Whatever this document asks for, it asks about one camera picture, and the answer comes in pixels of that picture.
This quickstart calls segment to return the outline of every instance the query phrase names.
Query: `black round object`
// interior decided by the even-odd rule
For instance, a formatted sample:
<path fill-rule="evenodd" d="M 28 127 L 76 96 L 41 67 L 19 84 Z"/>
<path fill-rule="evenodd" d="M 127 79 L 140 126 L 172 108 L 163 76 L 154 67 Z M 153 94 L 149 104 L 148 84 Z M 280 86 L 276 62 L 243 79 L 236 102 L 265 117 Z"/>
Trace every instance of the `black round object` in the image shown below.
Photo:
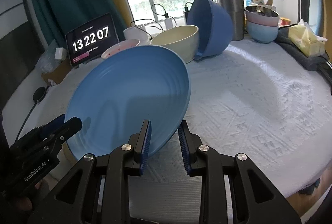
<path fill-rule="evenodd" d="M 46 88 L 41 86 L 34 92 L 32 99 L 34 100 L 34 103 L 39 103 L 44 99 L 45 95 L 46 95 Z"/>

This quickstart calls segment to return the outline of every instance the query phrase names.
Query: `light yellow bowl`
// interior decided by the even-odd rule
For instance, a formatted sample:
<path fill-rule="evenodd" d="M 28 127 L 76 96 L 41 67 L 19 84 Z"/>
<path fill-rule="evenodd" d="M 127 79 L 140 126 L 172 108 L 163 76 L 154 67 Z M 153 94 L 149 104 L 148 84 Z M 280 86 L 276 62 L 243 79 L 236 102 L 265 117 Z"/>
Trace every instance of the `light yellow bowl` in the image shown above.
<path fill-rule="evenodd" d="M 189 63 L 194 59 L 199 41 L 197 26 L 177 26 L 155 36 L 151 44 L 164 46 L 176 52 L 185 63 Z"/>

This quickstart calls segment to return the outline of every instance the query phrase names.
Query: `white tablecloth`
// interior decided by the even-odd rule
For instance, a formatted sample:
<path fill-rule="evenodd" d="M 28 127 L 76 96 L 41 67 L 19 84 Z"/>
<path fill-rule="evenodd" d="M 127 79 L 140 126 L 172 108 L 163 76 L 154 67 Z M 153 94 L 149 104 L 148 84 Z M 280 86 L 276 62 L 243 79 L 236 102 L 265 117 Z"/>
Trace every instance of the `white tablecloth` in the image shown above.
<path fill-rule="evenodd" d="M 66 112 L 78 83 L 99 62 L 71 71 L 52 89 L 36 112 L 37 125 Z M 246 153 L 284 196 L 320 176 L 332 159 L 332 97 L 319 73 L 304 70 L 275 43 L 248 39 L 187 68 L 192 94 L 185 120 L 203 143 L 222 154 Z M 69 169 L 64 163 L 62 156 L 55 177 Z M 133 217 L 197 223 L 200 178 L 186 175 L 177 133 L 141 178 L 130 178 L 129 196 Z"/>

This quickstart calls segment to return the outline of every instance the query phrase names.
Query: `light blue bowl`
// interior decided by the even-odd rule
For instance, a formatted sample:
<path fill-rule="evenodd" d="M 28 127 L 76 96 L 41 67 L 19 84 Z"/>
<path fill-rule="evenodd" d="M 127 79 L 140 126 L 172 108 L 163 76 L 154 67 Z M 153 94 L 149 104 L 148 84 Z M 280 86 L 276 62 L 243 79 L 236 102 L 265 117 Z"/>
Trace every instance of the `light blue bowl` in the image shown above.
<path fill-rule="evenodd" d="M 212 0 L 195 0 L 187 19 L 198 26 L 200 44 L 195 60 L 223 52 L 233 38 L 233 22 L 227 11 Z"/>
<path fill-rule="evenodd" d="M 278 36 L 278 26 L 262 26 L 247 21 L 247 31 L 250 36 L 258 42 L 270 43 L 274 41 Z"/>
<path fill-rule="evenodd" d="M 109 154 L 152 125 L 149 156 L 172 137 L 188 108 L 190 78 L 183 60 L 161 46 L 137 46 L 103 61 L 79 84 L 67 109 L 83 122 L 68 140 L 76 159 Z"/>

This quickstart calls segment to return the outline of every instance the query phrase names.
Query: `metal bolt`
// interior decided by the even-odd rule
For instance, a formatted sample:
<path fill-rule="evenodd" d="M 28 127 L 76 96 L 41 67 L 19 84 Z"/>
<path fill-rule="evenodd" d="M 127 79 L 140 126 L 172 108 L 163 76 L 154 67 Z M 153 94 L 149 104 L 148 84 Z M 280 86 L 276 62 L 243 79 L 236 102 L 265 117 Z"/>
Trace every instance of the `metal bolt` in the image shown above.
<path fill-rule="evenodd" d="M 202 144 L 202 145 L 200 145 L 200 147 L 198 149 L 205 152 L 205 151 L 209 150 L 209 147 L 205 144 Z"/>
<path fill-rule="evenodd" d="M 93 160 L 93 154 L 86 154 L 83 159 L 85 161 L 90 161 L 90 160 Z"/>
<path fill-rule="evenodd" d="M 243 161 L 243 160 L 246 160 L 246 159 L 247 159 L 247 155 L 241 153 L 241 154 L 238 154 L 238 155 L 237 155 L 237 158 L 238 158 L 239 160 L 242 160 L 242 161 Z"/>
<path fill-rule="evenodd" d="M 128 151 L 132 148 L 132 146 L 130 144 L 124 144 L 123 146 L 121 146 L 121 149 L 123 151 Z"/>

